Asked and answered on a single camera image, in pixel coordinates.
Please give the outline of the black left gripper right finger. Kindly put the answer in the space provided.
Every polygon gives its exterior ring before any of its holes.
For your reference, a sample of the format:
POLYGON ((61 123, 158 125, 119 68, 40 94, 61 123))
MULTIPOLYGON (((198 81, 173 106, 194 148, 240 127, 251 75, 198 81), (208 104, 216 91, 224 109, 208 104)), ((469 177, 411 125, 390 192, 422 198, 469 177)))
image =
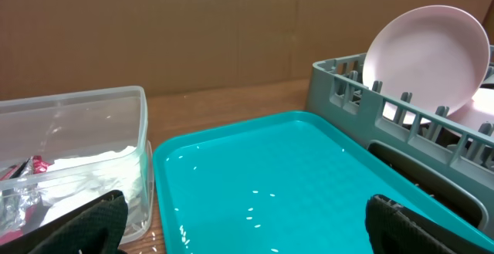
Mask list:
POLYGON ((384 195, 367 201, 365 227, 374 254, 490 254, 384 195))

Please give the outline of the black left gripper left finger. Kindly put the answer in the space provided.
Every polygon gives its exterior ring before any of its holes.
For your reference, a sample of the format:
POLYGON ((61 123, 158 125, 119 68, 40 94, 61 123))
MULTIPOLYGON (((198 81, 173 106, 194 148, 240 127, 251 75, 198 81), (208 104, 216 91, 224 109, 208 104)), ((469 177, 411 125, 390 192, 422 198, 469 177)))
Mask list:
POLYGON ((117 254, 127 224, 122 191, 112 190, 36 230, 1 245, 1 254, 117 254))

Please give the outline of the white napkin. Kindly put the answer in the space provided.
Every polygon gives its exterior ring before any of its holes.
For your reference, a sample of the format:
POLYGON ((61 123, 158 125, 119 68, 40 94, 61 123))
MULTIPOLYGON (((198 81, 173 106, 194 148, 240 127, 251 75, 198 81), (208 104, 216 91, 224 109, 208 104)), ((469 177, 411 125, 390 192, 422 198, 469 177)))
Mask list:
POLYGON ((61 171, 107 159, 116 161, 116 164, 110 168, 39 182, 38 189, 42 203, 48 208, 41 224, 46 225, 108 191, 122 191, 127 203, 134 200, 143 190, 140 159, 129 155, 134 150, 135 147, 128 146, 119 152, 107 151, 88 157, 55 160, 47 167, 46 172, 61 171))

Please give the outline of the red foil wrapper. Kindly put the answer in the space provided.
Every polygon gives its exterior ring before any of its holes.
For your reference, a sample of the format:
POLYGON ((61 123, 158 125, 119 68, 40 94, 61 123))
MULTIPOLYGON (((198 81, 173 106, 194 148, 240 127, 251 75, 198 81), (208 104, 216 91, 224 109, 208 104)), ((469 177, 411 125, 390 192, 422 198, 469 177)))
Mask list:
MULTIPOLYGON (((23 182, 33 175, 46 172, 49 166, 41 156, 31 156, 23 163, 3 171, 1 180, 23 182)), ((47 211, 37 183, 1 190, 1 244, 37 229, 47 211)))

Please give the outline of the pink small bowl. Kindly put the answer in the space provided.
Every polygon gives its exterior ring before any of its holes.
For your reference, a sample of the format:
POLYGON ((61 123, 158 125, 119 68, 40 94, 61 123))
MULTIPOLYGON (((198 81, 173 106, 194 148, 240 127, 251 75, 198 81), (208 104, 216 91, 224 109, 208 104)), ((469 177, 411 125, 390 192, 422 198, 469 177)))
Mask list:
POLYGON ((463 107, 448 115, 448 119, 478 130, 484 123, 493 123, 493 90, 480 88, 463 107))

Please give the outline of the pink round plate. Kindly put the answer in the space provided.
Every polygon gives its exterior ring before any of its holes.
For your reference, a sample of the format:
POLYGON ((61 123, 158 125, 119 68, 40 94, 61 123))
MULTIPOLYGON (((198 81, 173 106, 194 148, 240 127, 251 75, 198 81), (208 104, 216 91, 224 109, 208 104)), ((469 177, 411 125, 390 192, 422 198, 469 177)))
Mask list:
POLYGON ((388 23, 367 51, 365 86, 383 83, 381 94, 412 95, 411 104, 454 113, 467 104, 486 76, 491 50, 480 22, 460 8, 429 5, 388 23))

